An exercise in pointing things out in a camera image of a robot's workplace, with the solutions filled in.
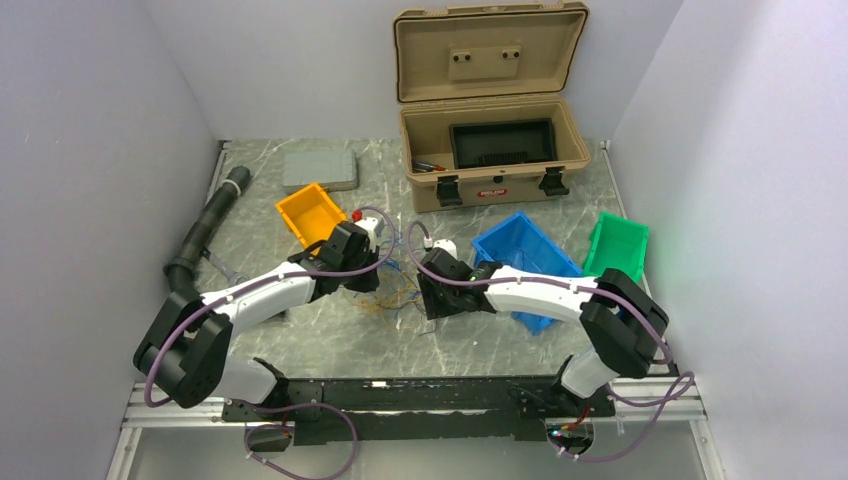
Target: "white enclosure wall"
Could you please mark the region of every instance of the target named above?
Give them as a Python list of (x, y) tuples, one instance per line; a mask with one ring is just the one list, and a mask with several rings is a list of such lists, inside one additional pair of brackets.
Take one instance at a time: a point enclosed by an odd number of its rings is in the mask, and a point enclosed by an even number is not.
[(106, 475), (217, 144), (136, 0), (0, 7), (0, 477)]
[(731, 479), (848, 477), (846, 22), (686, 0), (613, 138)]
[[(397, 137), (394, 17), (487, 3), (145, 1), (223, 139)], [(591, 14), (565, 90), (584, 136), (612, 135), (681, 1), (586, 1)]]

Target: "plastic storage bin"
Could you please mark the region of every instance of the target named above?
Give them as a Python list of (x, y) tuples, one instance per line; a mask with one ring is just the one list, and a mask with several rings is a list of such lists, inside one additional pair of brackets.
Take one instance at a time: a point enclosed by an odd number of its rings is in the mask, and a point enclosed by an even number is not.
[(607, 267), (613, 267), (626, 273), (634, 282), (639, 282), (645, 270), (649, 231), (641, 223), (601, 212), (592, 230), (592, 247), (583, 264), (583, 274), (597, 277)]
[(336, 225), (346, 218), (317, 183), (277, 202), (277, 211), (304, 248), (329, 238)]
[[(471, 241), (477, 256), (476, 266), (483, 260), (501, 262), (531, 273), (580, 277), (580, 267), (536, 226), (524, 212), (517, 212), (491, 230)], [(555, 322), (553, 318), (513, 312), (533, 335)]]

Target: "red label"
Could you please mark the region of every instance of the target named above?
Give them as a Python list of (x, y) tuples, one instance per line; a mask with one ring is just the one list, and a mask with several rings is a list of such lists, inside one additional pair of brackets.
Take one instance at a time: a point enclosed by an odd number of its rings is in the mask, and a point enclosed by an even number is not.
[(498, 195), (506, 195), (506, 189), (498, 188), (495, 190), (483, 190), (482, 192), (477, 192), (477, 196), (480, 198), (497, 197)]

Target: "cable clip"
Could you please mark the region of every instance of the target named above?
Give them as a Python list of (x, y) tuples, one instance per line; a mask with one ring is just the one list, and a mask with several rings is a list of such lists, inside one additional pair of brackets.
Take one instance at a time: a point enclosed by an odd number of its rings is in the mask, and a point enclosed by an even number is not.
[(225, 183), (229, 183), (230, 185), (232, 185), (233, 187), (235, 187), (235, 189), (236, 189), (236, 197), (240, 197), (240, 196), (241, 196), (241, 187), (239, 187), (239, 186), (238, 186), (238, 183), (236, 183), (236, 182), (234, 182), (234, 181), (230, 180), (229, 178), (225, 178), (224, 180), (222, 180), (222, 181), (221, 181), (221, 186), (223, 186)]

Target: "robotic arm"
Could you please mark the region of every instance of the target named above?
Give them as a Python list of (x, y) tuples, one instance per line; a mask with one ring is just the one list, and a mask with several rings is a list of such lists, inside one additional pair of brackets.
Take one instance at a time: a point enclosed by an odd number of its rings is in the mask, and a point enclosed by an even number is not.
[[(133, 364), (145, 375), (158, 370), (153, 372), (156, 384), (183, 408), (193, 407), (209, 396), (285, 404), (286, 399), (269, 398), (272, 392), (285, 394), (285, 385), (275, 388), (287, 382), (282, 373), (261, 359), (229, 356), (230, 342), (248, 328), (329, 295), (340, 286), (358, 292), (376, 290), (376, 268), (356, 276), (342, 272), (377, 262), (376, 239), (383, 226), (383, 221), (376, 218), (364, 218), (355, 224), (341, 222), (326, 242), (309, 246), (258, 278), (204, 293), (199, 299), (181, 291), (172, 292), (138, 346)], [(319, 247), (316, 254), (311, 253)], [(329, 276), (326, 272), (341, 274)], [(169, 337), (192, 315), (197, 319), (187, 330), (195, 332), (194, 338), (180, 333), (166, 348)], [(165, 353), (154, 369), (162, 350)]]
[(418, 283), (429, 319), (485, 311), (526, 312), (579, 322), (592, 346), (567, 358), (557, 374), (563, 393), (577, 405), (616, 377), (644, 378), (661, 348), (658, 345), (664, 346), (637, 316), (647, 320), (657, 336), (665, 332), (668, 316), (616, 269), (583, 278), (522, 272), (485, 261), (472, 269), (456, 259), (453, 242), (439, 240), (419, 262)]

